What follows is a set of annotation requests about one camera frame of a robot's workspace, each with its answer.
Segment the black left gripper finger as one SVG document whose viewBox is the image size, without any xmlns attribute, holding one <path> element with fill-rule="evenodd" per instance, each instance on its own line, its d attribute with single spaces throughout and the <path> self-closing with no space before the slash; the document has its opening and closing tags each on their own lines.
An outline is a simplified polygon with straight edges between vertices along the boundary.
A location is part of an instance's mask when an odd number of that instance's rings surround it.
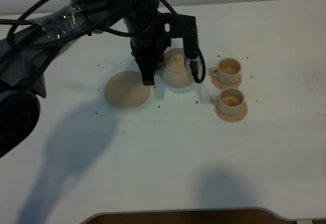
<svg viewBox="0 0 326 224">
<path fill-rule="evenodd" d="M 142 82 L 145 86 L 155 85 L 155 73 L 158 66 L 159 59 L 144 59 L 144 58 L 135 58 L 135 61 L 139 67 L 142 76 Z"/>
</svg>

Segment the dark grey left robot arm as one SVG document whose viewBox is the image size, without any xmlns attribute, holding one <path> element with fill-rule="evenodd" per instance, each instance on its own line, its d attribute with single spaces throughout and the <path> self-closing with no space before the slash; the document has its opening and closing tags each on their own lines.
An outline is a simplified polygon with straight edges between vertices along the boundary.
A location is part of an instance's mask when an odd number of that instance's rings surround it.
<svg viewBox="0 0 326 224">
<path fill-rule="evenodd" d="M 1 40 L 1 155 L 36 127 L 44 72 L 82 36 L 107 32 L 129 37 L 144 85 L 154 84 L 167 41 L 159 0 L 40 0 L 16 20 Z"/>
</svg>

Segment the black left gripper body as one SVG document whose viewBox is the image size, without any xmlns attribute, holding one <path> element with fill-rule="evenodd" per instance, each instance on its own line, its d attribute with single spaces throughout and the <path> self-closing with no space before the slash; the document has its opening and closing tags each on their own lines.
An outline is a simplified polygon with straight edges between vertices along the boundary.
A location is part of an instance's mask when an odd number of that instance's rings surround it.
<svg viewBox="0 0 326 224">
<path fill-rule="evenodd" d="M 130 42 L 132 55 L 139 67 L 157 68 L 163 62 L 171 35 L 165 29 L 165 14 L 158 12 L 154 26 L 140 38 Z"/>
</svg>

